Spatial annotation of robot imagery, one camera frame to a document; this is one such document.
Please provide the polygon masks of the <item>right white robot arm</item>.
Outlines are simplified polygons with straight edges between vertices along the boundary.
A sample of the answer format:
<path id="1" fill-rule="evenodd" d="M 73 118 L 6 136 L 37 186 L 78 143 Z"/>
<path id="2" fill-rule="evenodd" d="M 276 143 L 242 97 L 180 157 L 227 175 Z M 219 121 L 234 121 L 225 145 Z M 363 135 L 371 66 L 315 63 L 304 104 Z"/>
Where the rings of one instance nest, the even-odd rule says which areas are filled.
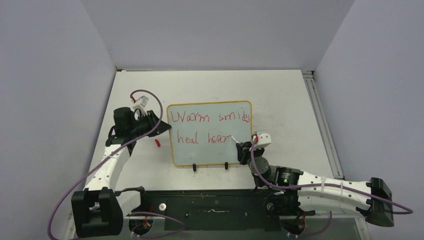
<path id="1" fill-rule="evenodd" d="M 255 188 L 282 192 L 283 214 L 328 211 L 362 216 L 380 227 L 394 226 L 392 191 L 380 178 L 346 181 L 290 167 L 270 165 L 264 148 L 251 150 L 251 142 L 236 143 L 237 160 L 247 165 Z"/>

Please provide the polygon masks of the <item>yellow-framed whiteboard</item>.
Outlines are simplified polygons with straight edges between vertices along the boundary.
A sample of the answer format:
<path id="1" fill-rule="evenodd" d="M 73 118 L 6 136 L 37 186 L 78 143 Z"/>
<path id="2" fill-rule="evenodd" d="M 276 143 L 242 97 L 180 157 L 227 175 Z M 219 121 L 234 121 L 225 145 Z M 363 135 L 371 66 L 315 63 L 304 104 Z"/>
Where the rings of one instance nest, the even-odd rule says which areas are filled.
<path id="1" fill-rule="evenodd" d="M 237 164 L 236 143 L 253 133 L 253 107 L 248 100 L 171 104 L 166 109 L 172 161 L 189 167 Z"/>

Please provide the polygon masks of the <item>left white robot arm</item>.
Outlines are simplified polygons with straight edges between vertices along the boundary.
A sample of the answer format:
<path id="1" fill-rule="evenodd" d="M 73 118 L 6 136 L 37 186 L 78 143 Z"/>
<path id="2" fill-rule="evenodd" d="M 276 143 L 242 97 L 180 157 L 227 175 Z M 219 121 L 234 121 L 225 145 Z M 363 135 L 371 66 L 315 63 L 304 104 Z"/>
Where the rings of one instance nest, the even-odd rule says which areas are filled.
<path id="1" fill-rule="evenodd" d="M 103 164 L 92 174 L 81 191 L 71 197 L 75 232 L 79 238 L 117 236 L 121 233 L 124 216 L 129 209 L 123 208 L 115 193 L 115 187 L 125 163 L 131 157 L 136 138 L 155 137 L 171 130 L 152 110 L 136 111 L 120 107 L 113 111 L 114 126 L 105 142 Z"/>

